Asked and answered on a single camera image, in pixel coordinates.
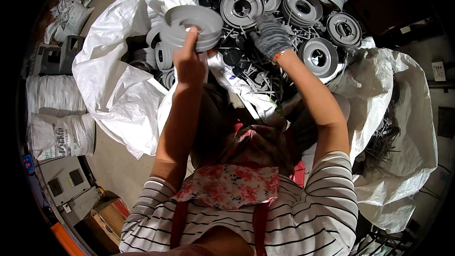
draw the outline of red apron strap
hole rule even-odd
[[[180,246],[185,223],[187,222],[188,202],[178,202],[175,206],[171,229],[171,249]]]
[[[260,203],[254,207],[253,211],[254,246],[256,247],[257,256],[267,256],[264,241],[269,205],[270,202]]]

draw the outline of electrical outlet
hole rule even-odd
[[[431,63],[433,67],[433,74],[435,75],[435,81],[445,81],[446,72],[444,71],[444,64],[442,61]]]

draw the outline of pile of plastic parts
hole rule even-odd
[[[199,0],[224,20],[216,45],[234,74],[252,92],[267,94],[277,104],[297,93],[292,80],[254,47],[249,35],[256,30],[254,17],[272,15],[281,22],[299,58],[319,78],[332,76],[338,64],[361,44],[359,23],[343,12],[348,0]]]
[[[250,32],[255,17],[274,16],[289,35],[299,58],[319,78],[331,77],[338,64],[346,66],[352,50],[361,44],[359,23],[343,12],[348,0],[199,0],[201,6],[178,6],[166,12],[163,23],[146,38],[155,60],[134,61],[154,75],[165,88],[174,83],[172,51],[182,47],[186,31],[199,31],[196,51],[219,50],[233,73],[246,81],[253,93],[267,94],[280,104],[293,97],[297,88],[280,68],[254,47]]]

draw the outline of concrete floor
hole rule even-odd
[[[98,125],[95,153],[86,158],[97,185],[117,194],[129,209],[136,203],[155,160],[149,155],[137,160],[125,145],[111,139]]]
[[[116,0],[93,0],[94,7],[81,36],[86,36],[90,26],[98,16]],[[150,175],[155,157],[142,156],[139,160],[127,151],[125,145],[117,143],[96,126],[96,147],[93,156],[87,156],[96,183],[106,191],[117,194],[132,208],[139,197],[142,187]]]

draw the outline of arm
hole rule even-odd
[[[332,151],[349,155],[348,128],[343,113],[329,89],[288,49],[278,64],[297,86],[318,127],[318,145],[314,160]]]
[[[318,126],[318,145],[314,160],[318,161],[332,151],[349,154],[346,121],[333,95],[291,49],[287,32],[281,28],[280,23],[265,16],[256,20],[261,32],[260,36],[252,33],[256,47],[267,59],[273,59],[276,54],[285,50],[277,62],[297,86]]]
[[[193,51],[196,39],[197,30],[192,27],[183,48],[174,52],[178,84],[150,174],[166,180],[177,191],[185,178],[188,155],[196,136],[205,74],[203,63]]]

